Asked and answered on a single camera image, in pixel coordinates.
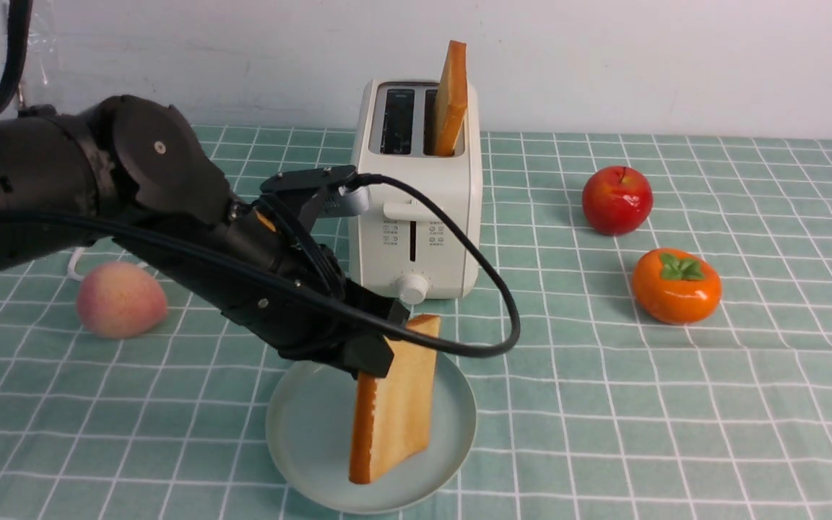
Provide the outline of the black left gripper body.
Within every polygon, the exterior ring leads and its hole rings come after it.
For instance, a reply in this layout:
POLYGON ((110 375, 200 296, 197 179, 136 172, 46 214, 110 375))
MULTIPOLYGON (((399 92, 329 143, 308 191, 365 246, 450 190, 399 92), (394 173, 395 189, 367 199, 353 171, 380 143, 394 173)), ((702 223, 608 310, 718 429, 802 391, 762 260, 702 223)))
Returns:
POLYGON ((222 312, 291 360, 342 362, 347 340, 386 338, 386 324, 347 305, 351 279, 311 235, 321 218, 359 216, 368 205, 367 181, 354 167, 275 175, 252 200, 223 181, 219 249, 240 269, 220 284, 222 312))

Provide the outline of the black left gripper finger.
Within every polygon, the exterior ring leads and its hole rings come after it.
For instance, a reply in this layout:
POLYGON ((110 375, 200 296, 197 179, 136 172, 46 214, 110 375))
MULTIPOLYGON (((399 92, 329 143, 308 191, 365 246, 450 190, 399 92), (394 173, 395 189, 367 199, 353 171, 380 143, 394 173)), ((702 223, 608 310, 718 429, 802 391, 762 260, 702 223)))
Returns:
POLYGON ((347 305, 363 311, 384 324, 406 328, 410 311, 399 300, 382 296, 361 287, 353 280, 347 281, 347 305))
POLYGON ((380 336, 352 338, 342 348, 342 369, 355 379, 361 374, 386 378, 394 359, 389 341, 380 336))

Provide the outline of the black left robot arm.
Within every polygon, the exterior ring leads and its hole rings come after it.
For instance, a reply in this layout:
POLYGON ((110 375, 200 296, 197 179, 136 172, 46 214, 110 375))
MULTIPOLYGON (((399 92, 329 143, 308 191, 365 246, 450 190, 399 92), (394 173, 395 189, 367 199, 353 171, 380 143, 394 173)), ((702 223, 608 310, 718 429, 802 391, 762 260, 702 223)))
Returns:
POLYGON ((0 272, 110 236, 277 349, 351 376, 386 376, 395 339, 340 315, 409 312, 342 273, 311 228, 337 199, 364 207, 351 165, 276 175, 242 200, 181 112, 116 96, 79 115, 0 121, 0 272))

